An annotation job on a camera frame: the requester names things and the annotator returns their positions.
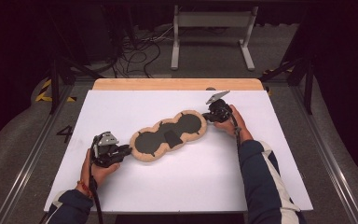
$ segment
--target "floor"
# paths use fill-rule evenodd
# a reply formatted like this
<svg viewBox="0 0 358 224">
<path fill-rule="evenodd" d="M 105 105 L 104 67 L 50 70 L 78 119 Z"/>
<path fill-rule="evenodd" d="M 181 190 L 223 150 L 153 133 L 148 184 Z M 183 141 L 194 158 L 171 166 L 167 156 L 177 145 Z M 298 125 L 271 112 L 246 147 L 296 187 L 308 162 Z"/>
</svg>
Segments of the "floor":
<svg viewBox="0 0 358 224">
<path fill-rule="evenodd" d="M 142 53 L 129 51 L 126 54 L 127 61 L 131 61 L 129 70 L 128 62 L 121 59 L 114 66 L 116 75 L 113 69 L 101 74 L 105 77 L 146 77 L 145 64 L 158 56 L 146 66 L 152 77 L 261 77 L 265 70 L 280 64 L 296 28 L 296 25 L 254 28 L 249 43 L 254 72 L 247 71 L 238 46 L 242 30 L 191 29 L 181 31 L 177 71 L 170 69 L 172 36 L 166 35 L 158 40 L 158 47 L 151 45 Z M 96 63 L 91 69 L 100 66 L 103 64 Z M 287 75 L 281 74 L 264 85 L 270 88 L 270 100 L 314 206 L 313 211 L 304 212 L 306 220 L 308 223 L 358 223 L 358 210 L 351 213 L 353 207 L 358 209 L 358 169 L 334 128 L 317 80 L 314 80 L 313 114 L 310 116 L 303 112 L 304 107 L 298 102 L 302 97 L 303 83 L 299 87 L 288 87 L 284 82 Z M 70 131 L 69 127 L 76 126 L 86 93 L 93 82 L 89 77 L 77 75 L 74 86 L 61 85 L 64 103 L 57 113 L 50 115 L 51 102 L 35 100 L 45 81 L 41 80 L 35 87 L 30 98 L 32 106 L 0 132 L 0 223 L 37 223 L 43 219 L 43 207 L 68 144 L 66 136 L 57 133 L 65 133 Z M 68 96 L 76 100 L 66 102 Z M 310 121 L 316 125 L 316 134 Z M 335 185 L 337 181 L 324 159 L 319 138 L 333 155 L 355 205 L 347 206 L 343 194 L 337 190 L 339 186 Z M 104 215 L 103 219 L 104 223 L 115 223 L 117 216 Z M 96 214 L 90 215 L 88 223 L 98 223 Z"/>
</svg>

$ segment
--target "dark background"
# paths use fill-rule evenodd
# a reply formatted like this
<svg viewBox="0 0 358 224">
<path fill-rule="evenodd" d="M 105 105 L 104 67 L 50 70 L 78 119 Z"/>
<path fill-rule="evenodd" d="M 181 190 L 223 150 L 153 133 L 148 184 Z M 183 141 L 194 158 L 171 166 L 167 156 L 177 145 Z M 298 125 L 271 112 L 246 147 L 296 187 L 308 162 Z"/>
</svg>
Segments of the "dark background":
<svg viewBox="0 0 358 224">
<path fill-rule="evenodd" d="M 115 17 L 122 16 L 119 14 L 122 10 L 114 13 L 115 8 L 111 9 L 114 24 L 110 28 L 114 27 L 116 33 L 110 36 L 117 38 L 116 44 L 110 45 L 112 38 L 98 35 L 95 38 L 100 39 L 96 42 L 110 49 L 100 55 L 94 54 L 93 59 L 103 59 L 106 55 L 114 59 L 120 53 L 120 37 L 126 21 Z M 48 75 L 51 55 L 59 52 L 83 64 L 90 61 L 88 43 L 80 41 L 81 31 L 74 28 L 70 10 L 59 6 L 49 15 L 43 8 L 29 7 L 26 0 L 0 1 L 0 130 L 30 106 L 34 87 Z M 328 23 L 329 32 L 325 33 L 313 61 L 315 76 L 337 131 L 358 165 L 358 3 L 347 2 L 328 10 L 325 16 L 329 16 L 321 14 L 318 19 Z M 172 6 L 132 7 L 131 12 L 132 23 L 143 29 L 172 22 Z M 261 7 L 256 23 L 298 23 L 304 14 L 303 7 Z M 94 16 L 91 13 L 91 17 L 96 21 L 101 19 L 98 13 Z M 319 34 L 318 20 L 297 35 L 288 59 L 300 56 L 312 37 Z M 64 34 L 58 34 L 55 26 L 64 30 Z M 112 32 L 104 31 L 103 26 L 101 29 L 101 34 Z"/>
</svg>

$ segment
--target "gray carpet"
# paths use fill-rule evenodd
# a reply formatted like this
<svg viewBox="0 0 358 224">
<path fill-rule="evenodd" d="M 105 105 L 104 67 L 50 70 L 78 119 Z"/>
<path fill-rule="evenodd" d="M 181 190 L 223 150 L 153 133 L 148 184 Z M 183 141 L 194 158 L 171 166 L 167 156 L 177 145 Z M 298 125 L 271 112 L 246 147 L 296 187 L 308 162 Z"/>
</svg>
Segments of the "gray carpet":
<svg viewBox="0 0 358 224">
<path fill-rule="evenodd" d="M 219 35 L 204 30 L 182 32 L 178 71 L 170 69 L 172 41 L 160 42 L 161 54 L 147 67 L 147 71 L 154 77 L 260 77 L 264 70 L 273 69 L 279 65 L 295 30 L 294 25 L 254 28 L 249 44 L 256 67 L 254 72 L 247 71 L 241 56 L 237 43 L 241 38 L 239 29 L 228 29 Z M 150 59 L 157 55 L 158 50 L 150 47 L 145 53 Z M 143 65 L 132 63 L 131 69 L 142 70 Z M 114 73 L 109 70 L 103 75 L 113 77 Z M 142 75 L 142 72 L 134 72 L 130 77 Z M 284 77 L 285 75 L 280 75 L 276 79 Z M 41 80 L 41 83 L 35 87 L 34 95 L 30 100 L 34 101 L 43 83 L 44 81 Z M 308 223 L 351 223 L 290 88 L 284 83 L 267 85 L 271 88 L 271 102 L 298 169 L 304 176 L 305 186 L 314 206 L 313 211 L 305 212 Z M 78 81 L 73 87 L 70 96 L 77 97 L 77 100 L 64 104 L 36 167 L 15 204 L 12 214 L 8 217 L 7 223 L 38 223 L 44 215 L 43 207 L 50 185 L 67 147 L 67 143 L 64 143 L 65 136 L 57 135 L 57 132 L 67 125 L 75 127 L 87 90 L 91 87 L 92 82 L 88 81 Z M 34 102 L 29 109 L 14 118 L 0 132 L 0 207 L 42 131 L 49 109 L 50 102 Z M 321 135 L 332 148 L 337 163 L 358 202 L 358 169 L 339 139 L 318 91 L 317 82 L 315 82 L 312 95 L 312 110 L 313 117 L 322 132 Z M 104 216 L 105 223 L 115 223 L 115 220 L 115 215 Z M 98 223 L 96 214 L 90 215 L 88 223 Z"/>
</svg>

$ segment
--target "human arm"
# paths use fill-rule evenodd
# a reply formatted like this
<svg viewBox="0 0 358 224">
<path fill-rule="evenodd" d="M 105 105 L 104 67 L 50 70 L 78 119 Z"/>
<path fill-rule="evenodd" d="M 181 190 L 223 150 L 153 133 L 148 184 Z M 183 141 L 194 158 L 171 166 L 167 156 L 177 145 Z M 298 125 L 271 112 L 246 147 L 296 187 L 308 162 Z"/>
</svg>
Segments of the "human arm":
<svg viewBox="0 0 358 224">
<path fill-rule="evenodd" d="M 90 150 L 87 151 L 86 159 L 83 162 L 80 180 L 84 183 L 77 183 L 75 189 L 60 192 L 48 210 L 47 223 L 86 223 L 93 201 L 90 197 L 89 188 L 89 165 Z M 108 168 L 92 164 L 91 173 L 98 186 L 104 182 L 106 177 L 119 168 L 120 164 L 115 163 Z"/>
<path fill-rule="evenodd" d="M 238 154 L 249 223 L 305 223 L 281 180 L 278 162 L 271 147 L 264 142 L 255 141 L 241 114 L 234 105 L 230 107 L 233 111 L 232 117 L 241 128 Z M 235 127 L 231 120 L 215 123 L 214 126 L 235 136 Z"/>
</svg>

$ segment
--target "white stand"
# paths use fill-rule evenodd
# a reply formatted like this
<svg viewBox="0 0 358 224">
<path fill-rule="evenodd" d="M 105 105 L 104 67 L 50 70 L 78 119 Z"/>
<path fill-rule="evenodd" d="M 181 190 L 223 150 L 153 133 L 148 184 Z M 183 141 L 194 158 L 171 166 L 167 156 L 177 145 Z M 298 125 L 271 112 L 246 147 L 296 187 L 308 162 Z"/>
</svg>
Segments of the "white stand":
<svg viewBox="0 0 358 224">
<path fill-rule="evenodd" d="M 179 12 L 175 6 L 173 17 L 173 49 L 171 69 L 179 68 L 179 26 L 180 27 L 245 27 L 246 36 L 240 40 L 243 58 L 249 71 L 255 70 L 248 43 L 255 24 L 258 7 L 253 7 L 251 12 Z"/>
</svg>

